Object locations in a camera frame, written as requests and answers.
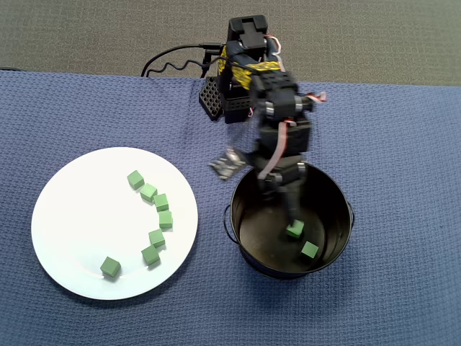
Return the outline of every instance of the black metal pot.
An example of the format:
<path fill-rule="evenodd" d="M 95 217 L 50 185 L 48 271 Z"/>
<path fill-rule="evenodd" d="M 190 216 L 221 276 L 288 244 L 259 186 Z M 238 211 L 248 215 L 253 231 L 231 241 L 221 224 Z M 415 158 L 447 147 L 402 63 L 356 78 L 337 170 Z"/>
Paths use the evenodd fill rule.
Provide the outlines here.
<path fill-rule="evenodd" d="M 299 217 L 304 229 L 299 239 L 286 234 L 282 201 L 263 199 L 253 170 L 238 183 L 224 210 L 230 240 L 239 245 L 250 265 L 273 278 L 298 278 L 327 267 L 343 252 L 354 226 L 354 211 L 338 185 L 312 165 L 308 164 L 306 174 Z M 229 208 L 235 239 L 225 222 Z M 300 254 L 306 241 L 318 246 L 313 259 Z"/>

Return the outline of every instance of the blue tablecloth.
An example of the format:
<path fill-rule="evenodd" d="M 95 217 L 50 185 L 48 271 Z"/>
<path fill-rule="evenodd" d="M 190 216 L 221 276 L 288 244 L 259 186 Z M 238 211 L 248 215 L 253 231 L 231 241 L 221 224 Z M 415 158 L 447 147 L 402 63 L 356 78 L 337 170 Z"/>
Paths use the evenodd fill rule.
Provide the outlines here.
<path fill-rule="evenodd" d="M 207 163 L 246 125 L 210 122 L 202 83 L 0 72 L 0 344 L 460 345 L 461 88 L 301 84 L 328 92 L 308 161 L 336 180 L 356 222 L 330 267 L 279 281 L 249 267 L 223 231 L 238 177 L 221 182 Z M 48 277 L 30 221 L 62 166 L 110 146 L 177 166 L 199 228 L 164 284 L 93 301 Z"/>

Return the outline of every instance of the pot handle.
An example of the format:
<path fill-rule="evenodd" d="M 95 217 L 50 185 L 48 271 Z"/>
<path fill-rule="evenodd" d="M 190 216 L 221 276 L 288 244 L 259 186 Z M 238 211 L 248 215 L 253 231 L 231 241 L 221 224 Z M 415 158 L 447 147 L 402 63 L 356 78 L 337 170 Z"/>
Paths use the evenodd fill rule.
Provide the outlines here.
<path fill-rule="evenodd" d="M 229 231 L 228 231 L 228 227 L 227 227 L 226 224 L 225 224 L 225 217 L 226 217 L 226 214 L 227 214 L 228 209 L 229 209 L 230 207 L 231 207 L 231 205 L 228 205 L 228 206 L 225 207 L 225 209 L 224 209 L 224 215 L 223 215 L 224 230 L 225 230 L 225 232 L 227 233 L 229 239 L 230 239 L 231 241 L 233 241 L 234 243 L 238 244 L 238 241 L 236 241 L 234 238 L 231 237 L 231 234 L 230 234 Z"/>
<path fill-rule="evenodd" d="M 351 214 L 351 219 L 352 219 L 351 229 L 352 229 L 354 228 L 354 223 L 355 223 L 355 213 L 354 213 L 354 209 L 352 208 L 351 203 L 349 203 L 348 200 L 346 201 L 347 201 L 347 206 L 349 207 L 349 212 Z"/>

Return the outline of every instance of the yellow cable wrap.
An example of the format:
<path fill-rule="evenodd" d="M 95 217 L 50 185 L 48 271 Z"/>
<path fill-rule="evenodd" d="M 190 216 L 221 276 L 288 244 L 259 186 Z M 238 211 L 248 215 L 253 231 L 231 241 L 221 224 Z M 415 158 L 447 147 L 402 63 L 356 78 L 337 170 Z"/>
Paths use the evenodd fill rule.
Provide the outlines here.
<path fill-rule="evenodd" d="M 228 54 L 223 49 L 221 56 L 224 58 L 228 57 Z M 225 68 L 226 61 L 219 60 L 218 63 L 218 74 L 222 74 Z M 257 71 L 271 71 L 271 70 L 280 70 L 280 63 L 278 61 L 263 61 L 262 63 L 249 63 L 246 67 L 252 68 L 253 70 Z M 246 90 L 250 90 L 250 83 L 251 83 L 251 71 L 246 70 L 241 67 L 232 66 L 232 73 L 233 76 L 237 79 L 238 83 L 242 84 L 243 88 Z"/>
<path fill-rule="evenodd" d="M 225 46 L 224 46 L 224 48 L 223 48 L 223 52 L 221 53 L 221 56 L 222 56 L 223 58 L 227 58 L 227 57 L 228 57 L 228 52 L 226 52 Z M 227 62 L 227 61 L 225 61 L 225 60 L 219 60 L 219 61 L 218 61 L 218 75 L 222 74 L 222 72 L 224 71 L 225 63 L 226 63 L 226 62 Z"/>
<path fill-rule="evenodd" d="M 278 61 L 263 61 L 262 63 L 249 63 L 246 67 L 252 68 L 257 71 L 271 71 L 280 70 L 280 64 Z M 251 71 L 241 67 L 232 66 L 233 76 L 242 84 L 243 88 L 250 90 L 251 83 Z"/>

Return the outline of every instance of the green foam block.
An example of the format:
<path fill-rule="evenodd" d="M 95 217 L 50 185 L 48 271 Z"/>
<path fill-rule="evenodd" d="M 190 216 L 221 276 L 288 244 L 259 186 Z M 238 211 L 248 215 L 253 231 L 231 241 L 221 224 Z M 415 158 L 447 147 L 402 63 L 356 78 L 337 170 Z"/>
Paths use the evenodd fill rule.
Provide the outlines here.
<path fill-rule="evenodd" d="M 148 265 L 151 265 L 152 263 L 157 262 L 160 259 L 158 251 L 154 245 L 146 247 L 143 251 L 141 251 L 141 253 L 143 254 L 144 260 Z"/>
<path fill-rule="evenodd" d="M 155 196 L 153 200 L 156 204 L 157 211 L 168 210 L 169 208 L 168 200 L 166 199 L 166 195 L 164 193 L 162 193 L 161 195 Z"/>
<path fill-rule="evenodd" d="M 157 189 L 151 184 L 145 184 L 139 193 L 142 199 L 152 203 L 157 194 Z"/>
<path fill-rule="evenodd" d="M 134 171 L 130 175 L 128 175 L 128 182 L 130 183 L 131 187 L 135 190 L 139 189 L 141 186 L 144 185 L 144 178 L 138 171 Z"/>
<path fill-rule="evenodd" d="M 112 277 L 116 276 L 119 270 L 120 270 L 120 263 L 110 257 L 106 257 L 106 260 L 104 261 L 104 263 L 102 263 L 102 266 L 101 266 L 101 271 L 104 274 L 108 274 L 109 276 L 112 276 Z"/>
<path fill-rule="evenodd" d="M 161 229 L 170 229 L 173 227 L 173 217 L 171 211 L 161 211 L 158 213 L 158 224 Z"/>
<path fill-rule="evenodd" d="M 157 229 L 149 233 L 149 239 L 151 240 L 151 244 L 155 247 L 165 244 L 164 234 L 161 232 L 161 229 Z"/>
<path fill-rule="evenodd" d="M 309 256 L 310 258 L 314 258 L 315 254 L 317 254 L 318 247 L 309 241 L 307 241 L 304 244 L 303 250 L 301 250 L 301 253 L 304 254 L 305 256 Z"/>
<path fill-rule="evenodd" d="M 303 227 L 304 227 L 304 223 L 302 221 L 295 220 L 292 226 L 288 225 L 287 234 L 289 236 L 292 236 L 293 238 L 298 239 L 301 233 L 303 232 Z"/>

